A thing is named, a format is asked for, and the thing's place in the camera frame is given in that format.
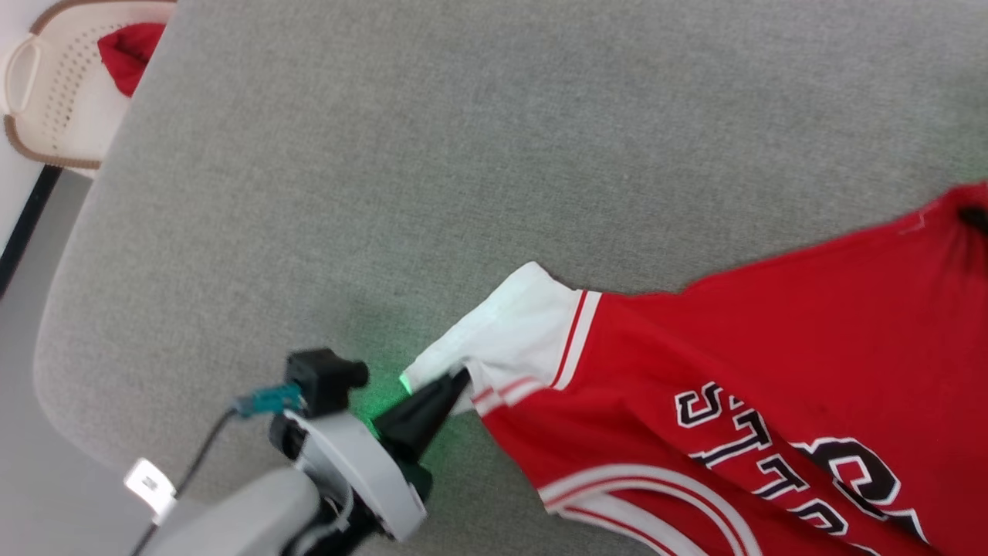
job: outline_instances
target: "black cable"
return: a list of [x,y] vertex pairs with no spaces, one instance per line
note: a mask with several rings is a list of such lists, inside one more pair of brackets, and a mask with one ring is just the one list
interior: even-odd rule
[[[185,493],[186,489],[189,487],[189,484],[192,483],[192,480],[196,477],[196,474],[199,473],[199,468],[202,467],[203,462],[206,461],[206,455],[209,454],[209,449],[212,448],[213,443],[216,442],[216,437],[219,436],[219,433],[223,430],[226,424],[238,415],[239,413],[237,410],[233,408],[226,410],[223,417],[220,417],[216,424],[212,426],[209,436],[206,437],[206,442],[203,442],[203,447],[199,449],[199,454],[196,455],[196,459],[194,459],[192,465],[189,466],[189,470],[186,471],[185,477],[182,478],[179,486],[175,488],[176,500],[181,497],[183,493]],[[158,532],[158,525],[151,523],[151,525],[147,527],[147,530],[144,531],[144,535],[140,537],[137,545],[134,546],[133,551],[130,552],[130,556],[139,556],[139,554],[144,551],[144,548],[147,547],[147,543],[151,541],[151,538],[156,532]]]

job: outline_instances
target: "white wall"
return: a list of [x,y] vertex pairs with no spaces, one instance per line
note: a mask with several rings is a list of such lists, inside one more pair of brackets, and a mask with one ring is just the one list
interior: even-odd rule
[[[55,0],[3,0],[0,2],[0,52],[6,53],[28,34],[28,27]],[[0,251],[7,245],[10,232],[24,210],[41,172],[41,165],[31,162],[7,142],[0,139]]]

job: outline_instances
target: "white plastic basket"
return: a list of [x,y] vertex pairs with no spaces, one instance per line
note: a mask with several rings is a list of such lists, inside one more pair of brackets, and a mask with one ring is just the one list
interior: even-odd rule
[[44,12],[0,64],[4,130],[20,154],[55,166],[99,168],[130,99],[96,41],[136,23],[166,23],[174,0],[67,0]]

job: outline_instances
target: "black strip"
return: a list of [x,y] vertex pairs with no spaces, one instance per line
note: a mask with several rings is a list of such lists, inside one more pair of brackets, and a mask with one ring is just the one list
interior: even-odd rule
[[14,226],[14,231],[10,234],[10,240],[7,241],[3,255],[0,255],[0,299],[3,299],[4,294],[7,293],[7,287],[14,279],[14,271],[17,270],[17,265],[21,263],[24,251],[28,248],[28,241],[31,240],[31,234],[35,232],[35,227],[44,211],[44,205],[47,204],[48,197],[51,197],[51,192],[54,190],[55,184],[58,183],[58,176],[60,175],[61,168],[45,166],[41,170],[41,175],[38,176],[38,181],[35,182],[35,190],[31,192],[31,197],[28,197],[28,202],[24,205],[24,212],[21,213],[17,225]]

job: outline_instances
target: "white cable tag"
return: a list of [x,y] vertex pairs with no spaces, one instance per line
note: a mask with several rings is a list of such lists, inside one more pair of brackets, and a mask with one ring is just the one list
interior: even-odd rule
[[154,510],[151,521],[160,525],[175,506],[175,487],[168,477],[144,458],[137,460],[126,474],[123,483],[131,492],[147,502]]

